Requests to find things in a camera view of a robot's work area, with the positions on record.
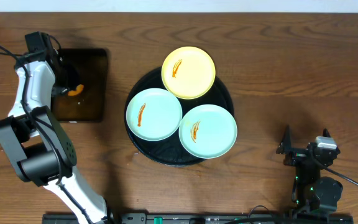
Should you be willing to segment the orange green sponge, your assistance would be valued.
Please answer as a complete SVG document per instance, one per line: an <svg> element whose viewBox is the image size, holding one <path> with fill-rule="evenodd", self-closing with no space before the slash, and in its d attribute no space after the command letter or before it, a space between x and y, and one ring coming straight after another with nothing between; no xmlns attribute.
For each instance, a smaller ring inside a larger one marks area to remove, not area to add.
<svg viewBox="0 0 358 224"><path fill-rule="evenodd" d="M77 96L84 90L84 85L79 84L74 90L68 92L68 96Z"/></svg>

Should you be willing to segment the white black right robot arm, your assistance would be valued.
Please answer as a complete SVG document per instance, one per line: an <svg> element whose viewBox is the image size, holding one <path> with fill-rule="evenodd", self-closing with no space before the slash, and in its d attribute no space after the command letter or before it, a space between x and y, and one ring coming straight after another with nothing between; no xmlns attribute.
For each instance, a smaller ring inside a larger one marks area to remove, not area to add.
<svg viewBox="0 0 358 224"><path fill-rule="evenodd" d="M321 170L332 165L340 154L327 129L306 147L297 148L292 146L287 126L276 153L285 155L284 165L295 168L291 200L296 203L296 208L288 212L290 217L310 215L327 218L337 210L343 186L331 177L321 176Z"/></svg>

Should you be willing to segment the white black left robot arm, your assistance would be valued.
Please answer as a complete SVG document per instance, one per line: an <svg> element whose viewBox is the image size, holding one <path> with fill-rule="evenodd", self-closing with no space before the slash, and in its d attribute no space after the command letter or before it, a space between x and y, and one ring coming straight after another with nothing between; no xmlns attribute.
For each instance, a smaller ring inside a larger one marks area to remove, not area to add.
<svg viewBox="0 0 358 224"><path fill-rule="evenodd" d="M0 145L20 180L54 193L78 223L113 223L106 200L77 169L74 145L50 109L54 96L80 87L54 40L44 32L27 34L28 51L13 55L19 84L12 109L0 120Z"/></svg>

